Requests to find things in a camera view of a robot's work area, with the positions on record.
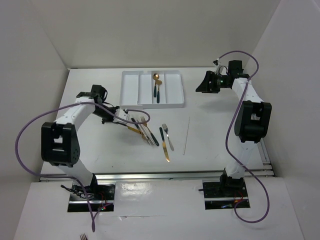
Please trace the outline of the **gold knife green handle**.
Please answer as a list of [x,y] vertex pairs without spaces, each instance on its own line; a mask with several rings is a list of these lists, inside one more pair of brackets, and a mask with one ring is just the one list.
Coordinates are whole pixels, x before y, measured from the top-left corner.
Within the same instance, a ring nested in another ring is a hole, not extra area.
[[143,140],[146,140],[146,141],[148,140],[148,139],[146,138],[146,136],[142,133],[141,130],[135,129],[135,128],[129,126],[129,125],[125,125],[125,127],[126,127],[127,129],[129,129],[130,131],[133,131],[133,132],[139,134]]
[[161,139],[162,139],[162,148],[163,148],[163,151],[164,151],[164,156],[165,156],[166,161],[169,163],[170,162],[170,158],[169,158],[169,153],[168,153],[166,142],[165,142],[165,138],[164,138],[163,128],[160,127],[159,131],[160,131],[160,135],[161,135]]

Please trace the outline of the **gold spoon green handle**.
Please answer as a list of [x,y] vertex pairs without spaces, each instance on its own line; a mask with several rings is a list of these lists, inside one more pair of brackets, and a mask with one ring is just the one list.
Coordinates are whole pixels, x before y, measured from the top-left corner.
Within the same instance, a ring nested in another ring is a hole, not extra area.
[[156,98],[157,97],[157,81],[159,80],[160,76],[158,73],[154,73],[152,78],[154,80],[153,97]]
[[156,85],[157,85],[156,102],[159,104],[160,103],[160,86],[162,85],[162,81],[156,80]]

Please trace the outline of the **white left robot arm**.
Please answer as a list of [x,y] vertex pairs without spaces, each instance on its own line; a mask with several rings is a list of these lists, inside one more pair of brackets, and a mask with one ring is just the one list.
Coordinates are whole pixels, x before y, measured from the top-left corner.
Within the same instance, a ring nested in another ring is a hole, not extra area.
[[86,199],[107,197],[114,190],[98,185],[94,173],[90,172],[80,160],[80,144],[77,131],[89,115],[101,118],[103,124],[125,125],[129,115],[119,106],[104,105],[108,92],[101,85],[92,85],[89,92],[80,92],[76,96],[77,105],[69,108],[54,122],[45,122],[41,126],[41,158],[58,167],[68,177],[72,177],[72,192],[80,192]]

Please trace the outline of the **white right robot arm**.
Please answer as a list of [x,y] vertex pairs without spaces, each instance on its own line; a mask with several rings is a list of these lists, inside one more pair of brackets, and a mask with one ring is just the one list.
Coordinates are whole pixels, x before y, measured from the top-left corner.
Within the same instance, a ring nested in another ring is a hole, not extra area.
[[239,98],[239,106],[231,123],[239,151],[232,155],[234,162],[223,170],[218,184],[220,194],[230,196],[244,186],[245,171],[252,151],[267,135],[272,105],[258,96],[249,80],[250,76],[244,73],[241,60],[231,60],[227,67],[219,59],[213,64],[216,70],[208,70],[195,91],[218,94],[221,89],[232,89]]

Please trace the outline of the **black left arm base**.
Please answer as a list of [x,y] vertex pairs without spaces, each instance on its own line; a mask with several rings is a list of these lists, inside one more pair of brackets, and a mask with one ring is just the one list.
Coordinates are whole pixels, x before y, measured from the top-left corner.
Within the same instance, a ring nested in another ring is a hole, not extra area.
[[[82,199],[86,198],[85,192],[81,186],[73,185],[71,188],[68,188],[64,185],[61,185],[60,187]],[[110,185],[98,184],[98,180],[95,175],[93,175],[90,185],[85,186],[84,188],[87,192],[87,196],[90,201],[92,200],[113,201],[114,200],[116,186],[114,184],[110,184]]]

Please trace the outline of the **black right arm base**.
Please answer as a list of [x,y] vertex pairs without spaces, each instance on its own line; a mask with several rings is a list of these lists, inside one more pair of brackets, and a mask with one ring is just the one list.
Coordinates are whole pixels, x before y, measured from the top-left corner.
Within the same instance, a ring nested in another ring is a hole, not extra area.
[[244,178],[233,180],[221,175],[219,181],[203,182],[198,190],[204,193],[205,198],[244,198],[248,196]]

